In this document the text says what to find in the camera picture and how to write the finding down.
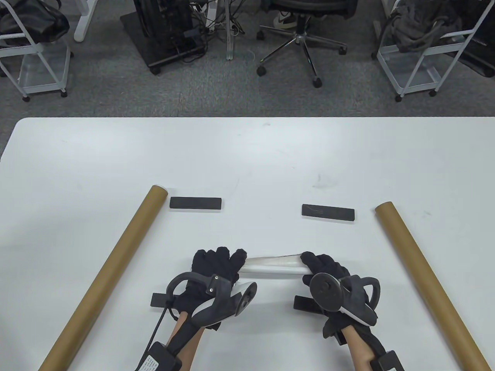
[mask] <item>floor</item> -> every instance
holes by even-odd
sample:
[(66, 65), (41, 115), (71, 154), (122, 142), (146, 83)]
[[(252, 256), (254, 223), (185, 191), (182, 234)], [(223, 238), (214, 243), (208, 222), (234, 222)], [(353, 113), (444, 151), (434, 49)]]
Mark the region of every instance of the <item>floor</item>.
[[(259, 24), (274, 14), (246, 2), (239, 17), (246, 35), (236, 38), (235, 58), (225, 60), (225, 44), (213, 40), (207, 55), (191, 65), (176, 63), (152, 75), (119, 17), (133, 11), (132, 0), (99, 0), (86, 40), (73, 42), (67, 98), (57, 93), (33, 96), (25, 103), (7, 79), (0, 80), (0, 154), (15, 123), (37, 116), (494, 116), (495, 81), (457, 64), (435, 98), (425, 93), (394, 101), (378, 62), (370, 59), (375, 36), (372, 21), (383, 19), (381, 0), (361, 0), (355, 17), (328, 17), (312, 23), (312, 32), (348, 43), (346, 56), (328, 49), (311, 54), (323, 87), (311, 84), (309, 66), (296, 46), (266, 64), (256, 61), (283, 42), (267, 35), (255, 39)], [(71, 24), (77, 10), (71, 0), (62, 10)], [(450, 57), (441, 56), (446, 66)], [(5, 61), (12, 70), (18, 59)]]

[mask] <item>white table leg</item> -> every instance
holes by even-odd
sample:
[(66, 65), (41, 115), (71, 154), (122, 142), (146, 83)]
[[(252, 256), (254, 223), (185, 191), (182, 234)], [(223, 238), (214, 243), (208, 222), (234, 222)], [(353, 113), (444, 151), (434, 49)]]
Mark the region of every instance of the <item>white table leg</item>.
[(81, 18), (79, 19), (79, 23), (77, 24), (76, 32), (74, 32), (74, 40), (78, 43), (82, 42), (84, 40), (84, 37), (86, 36), (88, 27), (91, 22), (91, 17), (93, 16), (96, 4), (98, 2), (98, 0), (88, 0), (86, 4), (86, 11), (86, 6), (83, 4), (84, 1), (86, 0), (76, 0), (76, 4), (81, 11)]
[(230, 32), (232, 24), (230, 23), (230, 9), (227, 1), (223, 0), (225, 5), (225, 29), (227, 30), (227, 60), (232, 60), (234, 59), (234, 37)]

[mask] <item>cardboard tube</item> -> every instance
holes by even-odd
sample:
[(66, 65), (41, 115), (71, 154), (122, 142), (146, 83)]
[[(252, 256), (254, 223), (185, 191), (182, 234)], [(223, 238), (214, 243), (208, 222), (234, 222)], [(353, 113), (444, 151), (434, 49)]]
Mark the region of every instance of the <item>cardboard tube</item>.
[(66, 371), (167, 198), (152, 186), (39, 371)]
[(461, 368), (465, 371), (491, 371), (394, 204), (385, 202), (375, 211)]

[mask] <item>black glove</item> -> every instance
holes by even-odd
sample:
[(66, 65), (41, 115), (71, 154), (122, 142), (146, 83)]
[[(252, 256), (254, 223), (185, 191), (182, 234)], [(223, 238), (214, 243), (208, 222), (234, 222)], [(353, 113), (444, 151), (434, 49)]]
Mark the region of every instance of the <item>black glove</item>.
[[(239, 249), (230, 256), (229, 249), (219, 247), (217, 251), (198, 250), (193, 258), (191, 271), (203, 276), (219, 275), (228, 279), (232, 286), (239, 279), (238, 271), (246, 262), (247, 254)], [(193, 314), (194, 310), (212, 297), (206, 293), (206, 287), (200, 283), (188, 281), (186, 290), (176, 296), (172, 308), (181, 312)]]
[[(328, 273), (336, 279), (350, 276), (349, 271), (345, 267), (341, 266), (330, 256), (325, 254), (316, 256), (312, 252), (306, 251), (301, 254), (301, 261), (306, 264), (313, 273), (312, 275), (302, 276), (302, 282), (307, 286), (309, 286), (313, 275), (317, 273)], [(328, 312), (324, 310), (323, 313), (328, 317), (328, 320), (323, 327), (324, 338), (333, 336), (338, 331), (342, 331), (343, 328), (358, 323), (356, 320), (353, 320), (351, 317), (341, 312)]]

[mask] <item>white sneaker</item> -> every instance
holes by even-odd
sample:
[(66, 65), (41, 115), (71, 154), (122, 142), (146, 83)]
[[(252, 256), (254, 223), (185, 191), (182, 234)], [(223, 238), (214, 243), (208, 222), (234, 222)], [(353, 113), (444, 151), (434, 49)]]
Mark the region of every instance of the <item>white sneaker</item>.
[(290, 12), (279, 11), (273, 20), (273, 27), (280, 29), (294, 28), (297, 25), (296, 16)]

